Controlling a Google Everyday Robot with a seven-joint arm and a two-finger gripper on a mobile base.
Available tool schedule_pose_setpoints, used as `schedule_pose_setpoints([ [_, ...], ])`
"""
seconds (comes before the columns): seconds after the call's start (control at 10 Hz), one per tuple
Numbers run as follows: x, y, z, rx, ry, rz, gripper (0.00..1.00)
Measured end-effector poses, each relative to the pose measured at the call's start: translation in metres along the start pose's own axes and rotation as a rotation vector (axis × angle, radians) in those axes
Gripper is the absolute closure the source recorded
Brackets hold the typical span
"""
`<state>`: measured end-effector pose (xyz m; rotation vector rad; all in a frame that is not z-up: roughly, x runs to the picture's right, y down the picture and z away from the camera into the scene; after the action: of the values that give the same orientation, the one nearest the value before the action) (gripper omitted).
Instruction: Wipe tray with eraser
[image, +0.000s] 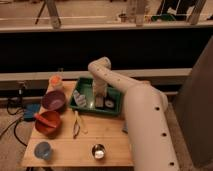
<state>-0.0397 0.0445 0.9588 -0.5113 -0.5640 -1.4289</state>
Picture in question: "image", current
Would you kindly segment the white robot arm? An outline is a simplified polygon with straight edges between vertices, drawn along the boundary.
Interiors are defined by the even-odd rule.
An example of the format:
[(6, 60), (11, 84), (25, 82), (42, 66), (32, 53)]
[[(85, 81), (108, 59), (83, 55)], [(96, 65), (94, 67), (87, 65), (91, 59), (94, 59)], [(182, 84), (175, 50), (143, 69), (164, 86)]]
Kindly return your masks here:
[(180, 171), (165, 111), (167, 96), (148, 81), (139, 81), (108, 68), (102, 57), (88, 64), (94, 78), (124, 94), (123, 108), (134, 171)]

